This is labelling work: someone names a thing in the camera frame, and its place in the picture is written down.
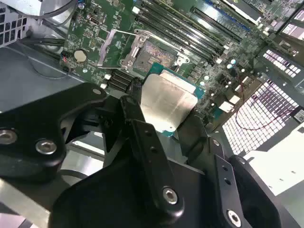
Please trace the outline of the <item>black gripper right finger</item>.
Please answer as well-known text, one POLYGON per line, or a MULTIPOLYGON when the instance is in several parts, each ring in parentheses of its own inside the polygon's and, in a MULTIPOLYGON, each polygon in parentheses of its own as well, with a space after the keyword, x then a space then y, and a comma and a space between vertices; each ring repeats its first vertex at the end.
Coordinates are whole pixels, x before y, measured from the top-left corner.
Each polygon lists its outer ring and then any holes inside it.
POLYGON ((207 135, 197 115, 188 115, 177 132, 186 164, 205 174, 216 227, 299 227, 249 162, 239 155, 225 157, 223 147, 207 135))

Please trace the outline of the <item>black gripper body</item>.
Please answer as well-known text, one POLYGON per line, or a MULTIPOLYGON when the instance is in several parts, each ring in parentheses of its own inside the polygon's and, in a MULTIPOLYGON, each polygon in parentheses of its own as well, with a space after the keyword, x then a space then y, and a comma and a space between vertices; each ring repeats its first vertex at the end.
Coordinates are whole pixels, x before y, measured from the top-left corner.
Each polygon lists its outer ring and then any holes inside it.
POLYGON ((51 228, 220 228, 217 196, 222 159, 212 156, 203 173, 164 154, 127 157, 64 191, 51 228))

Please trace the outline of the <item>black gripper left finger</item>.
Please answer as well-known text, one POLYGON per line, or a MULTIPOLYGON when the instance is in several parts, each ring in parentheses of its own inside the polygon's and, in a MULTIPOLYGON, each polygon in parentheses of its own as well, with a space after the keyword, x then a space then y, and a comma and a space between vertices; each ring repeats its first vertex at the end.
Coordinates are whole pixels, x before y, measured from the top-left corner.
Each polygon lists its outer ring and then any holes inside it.
POLYGON ((27 183, 52 180, 66 158, 66 145, 90 131, 105 134, 114 156, 108 166, 127 157, 165 155, 133 96, 110 98, 96 85, 82 83, 0 115, 1 177, 27 183))

